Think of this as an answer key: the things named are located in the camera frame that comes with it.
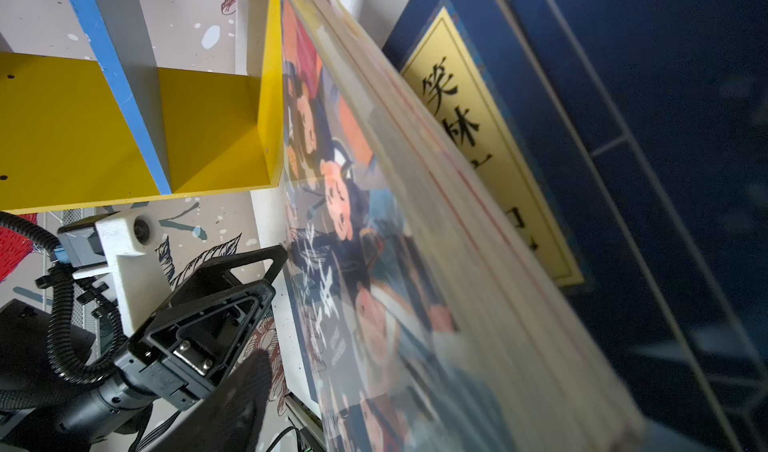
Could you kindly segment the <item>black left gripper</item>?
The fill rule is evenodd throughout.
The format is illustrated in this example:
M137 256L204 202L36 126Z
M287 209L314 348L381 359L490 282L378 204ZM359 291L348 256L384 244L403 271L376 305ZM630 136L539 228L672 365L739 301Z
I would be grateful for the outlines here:
M177 284L174 307L121 348L115 365L128 384L178 410L208 398L266 315L287 258L275 245L201 262Z

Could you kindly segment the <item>colourful illustrated thick book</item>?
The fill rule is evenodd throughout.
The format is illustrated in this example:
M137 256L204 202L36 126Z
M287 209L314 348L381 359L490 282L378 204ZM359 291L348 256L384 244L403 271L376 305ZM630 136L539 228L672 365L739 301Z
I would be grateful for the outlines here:
M636 451L629 390L338 0L281 0L286 282L331 451Z

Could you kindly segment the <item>blue book yellow label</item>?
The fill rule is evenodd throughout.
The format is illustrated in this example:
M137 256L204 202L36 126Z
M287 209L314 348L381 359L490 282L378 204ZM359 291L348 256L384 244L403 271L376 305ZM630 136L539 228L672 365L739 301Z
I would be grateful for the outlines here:
M653 451L767 447L767 0L409 0L490 82Z

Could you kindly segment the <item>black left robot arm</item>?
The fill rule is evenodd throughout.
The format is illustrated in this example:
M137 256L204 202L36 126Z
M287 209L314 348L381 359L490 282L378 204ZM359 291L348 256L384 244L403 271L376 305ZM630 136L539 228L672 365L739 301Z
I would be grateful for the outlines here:
M280 245L204 260L171 285L162 231L133 209L49 232L3 213L1 226L48 254L42 311L1 310L1 441L87 451L114 433L135 451L251 451L272 385L264 350L245 347L275 297Z

